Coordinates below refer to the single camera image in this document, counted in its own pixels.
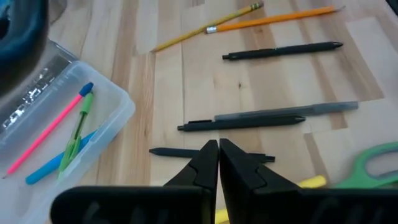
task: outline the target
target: scissors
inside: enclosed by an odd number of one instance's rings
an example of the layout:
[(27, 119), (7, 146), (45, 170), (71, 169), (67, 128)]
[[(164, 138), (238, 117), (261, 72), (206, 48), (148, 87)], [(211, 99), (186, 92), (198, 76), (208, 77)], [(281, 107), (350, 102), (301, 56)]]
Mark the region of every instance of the scissors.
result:
[(366, 163), (368, 163), (370, 159), (374, 159), (375, 157), (391, 152), (398, 152), (398, 142), (374, 146), (364, 151), (354, 161), (351, 175), (339, 184), (334, 185), (332, 188), (371, 189), (398, 182), (398, 170), (386, 172), (381, 175), (371, 175), (366, 170)]

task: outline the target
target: pen cap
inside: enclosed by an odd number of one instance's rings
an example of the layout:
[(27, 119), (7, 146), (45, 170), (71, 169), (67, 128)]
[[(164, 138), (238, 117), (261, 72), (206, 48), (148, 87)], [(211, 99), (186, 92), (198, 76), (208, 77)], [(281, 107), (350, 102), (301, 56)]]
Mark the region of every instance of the pen cap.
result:
[(85, 97), (91, 90), (93, 89), (94, 84), (92, 82), (87, 83), (83, 86), (83, 88), (79, 91), (79, 95)]
[(94, 94), (89, 92), (83, 101), (83, 106), (81, 106), (80, 112), (88, 114), (90, 112), (91, 104), (93, 102)]

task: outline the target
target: blue pen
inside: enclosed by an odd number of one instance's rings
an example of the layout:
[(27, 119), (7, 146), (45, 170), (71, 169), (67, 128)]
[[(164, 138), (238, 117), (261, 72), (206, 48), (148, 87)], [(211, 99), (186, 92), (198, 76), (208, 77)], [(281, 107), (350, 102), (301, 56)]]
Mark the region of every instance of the blue pen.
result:
[[(86, 146), (91, 137), (93, 137), (94, 133), (95, 131), (81, 140), (78, 152), (80, 152)], [(46, 163), (44, 166), (40, 167), (33, 174), (26, 177), (25, 179), (26, 184), (28, 185), (36, 184), (39, 180), (43, 179), (45, 176), (57, 170), (61, 164), (63, 153), (64, 152), (61, 152), (61, 154), (57, 155), (52, 160), (48, 161), (48, 163)]]

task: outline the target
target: green pen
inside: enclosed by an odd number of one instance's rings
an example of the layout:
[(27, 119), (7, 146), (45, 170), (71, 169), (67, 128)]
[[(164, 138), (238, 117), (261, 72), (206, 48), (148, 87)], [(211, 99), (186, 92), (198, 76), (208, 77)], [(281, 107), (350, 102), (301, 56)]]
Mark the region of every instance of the green pen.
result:
[(81, 106), (79, 120), (75, 126), (75, 129), (72, 132), (72, 136), (67, 144), (65, 149), (65, 153), (62, 157), (60, 167), (58, 168), (58, 178), (62, 175), (63, 171), (69, 166), (72, 160), (78, 154), (78, 149), (81, 141), (81, 130), (83, 129), (83, 125), (87, 118), (88, 113), (90, 112), (91, 103), (93, 102), (93, 92), (87, 94), (83, 101), (83, 106)]

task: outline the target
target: orange pencil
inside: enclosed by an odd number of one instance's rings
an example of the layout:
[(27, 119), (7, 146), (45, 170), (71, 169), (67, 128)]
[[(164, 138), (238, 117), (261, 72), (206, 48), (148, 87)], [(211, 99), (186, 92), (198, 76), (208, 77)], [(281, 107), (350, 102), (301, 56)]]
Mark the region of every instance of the orange pencil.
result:
[(310, 17), (310, 16), (319, 16), (322, 14), (339, 11), (342, 8), (344, 8), (344, 7), (336, 9), (334, 6), (328, 6), (328, 7), (311, 9), (311, 10), (302, 11), (302, 12), (294, 12), (294, 13), (290, 13), (290, 14), (265, 17), (262, 19), (255, 19), (255, 20), (251, 20), (251, 21), (238, 22), (235, 24), (223, 24), (223, 25), (218, 25), (218, 26), (211, 26), (211, 27), (207, 27), (206, 33), (212, 34), (215, 32), (222, 32), (222, 31), (227, 31), (227, 30), (240, 29), (240, 28), (244, 28), (244, 27), (270, 24), (273, 22), (282, 22), (282, 21), (288, 21), (288, 20), (292, 20), (292, 19), (300, 19), (300, 18)]

